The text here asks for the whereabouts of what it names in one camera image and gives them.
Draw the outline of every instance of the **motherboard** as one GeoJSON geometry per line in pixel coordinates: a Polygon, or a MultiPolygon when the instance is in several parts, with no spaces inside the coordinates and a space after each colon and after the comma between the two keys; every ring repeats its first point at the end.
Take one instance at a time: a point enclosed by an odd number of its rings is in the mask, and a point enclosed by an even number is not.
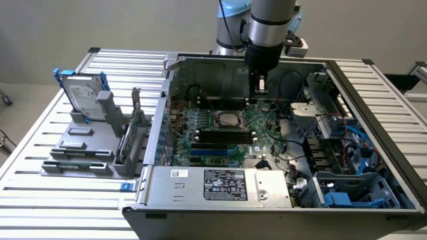
{"type": "Polygon", "coordinates": [[[175,133],[174,166],[285,169],[277,160],[285,149],[276,103],[175,101],[171,123],[175,133]]]}

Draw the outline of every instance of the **warning label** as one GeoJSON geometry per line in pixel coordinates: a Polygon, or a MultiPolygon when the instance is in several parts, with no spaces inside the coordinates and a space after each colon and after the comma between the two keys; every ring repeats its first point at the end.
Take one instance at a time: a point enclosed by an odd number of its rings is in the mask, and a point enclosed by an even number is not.
{"type": "Polygon", "coordinates": [[[248,201],[248,181],[245,170],[205,170],[206,200],[248,201]]]}

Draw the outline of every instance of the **floor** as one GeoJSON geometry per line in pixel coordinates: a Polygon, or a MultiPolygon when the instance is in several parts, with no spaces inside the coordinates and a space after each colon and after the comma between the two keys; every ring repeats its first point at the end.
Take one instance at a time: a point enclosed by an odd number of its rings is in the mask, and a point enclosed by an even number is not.
{"type": "MultiPolygon", "coordinates": [[[[59,92],[59,86],[0,83],[0,88],[14,102],[7,106],[0,101],[0,129],[19,144],[59,92]]],[[[7,159],[9,157],[0,153],[0,166],[7,159]]]]}

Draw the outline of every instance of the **capacitor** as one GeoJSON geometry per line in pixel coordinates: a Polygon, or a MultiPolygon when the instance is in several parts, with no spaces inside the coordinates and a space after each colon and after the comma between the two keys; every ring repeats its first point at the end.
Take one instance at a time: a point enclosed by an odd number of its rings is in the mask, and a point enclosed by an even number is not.
{"type": "Polygon", "coordinates": [[[261,108],[261,110],[262,110],[265,113],[269,113],[270,108],[269,108],[268,106],[264,106],[264,107],[261,108]]]}

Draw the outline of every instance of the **white wall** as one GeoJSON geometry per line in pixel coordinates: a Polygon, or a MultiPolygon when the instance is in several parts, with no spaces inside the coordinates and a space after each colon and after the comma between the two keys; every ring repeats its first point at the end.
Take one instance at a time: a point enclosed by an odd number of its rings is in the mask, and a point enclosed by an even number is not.
{"type": "MultiPolygon", "coordinates": [[[[404,73],[427,61],[426,0],[300,0],[310,56],[370,58],[404,73]]],[[[0,0],[0,82],[55,84],[90,47],[207,52],[217,0],[0,0]]]]}

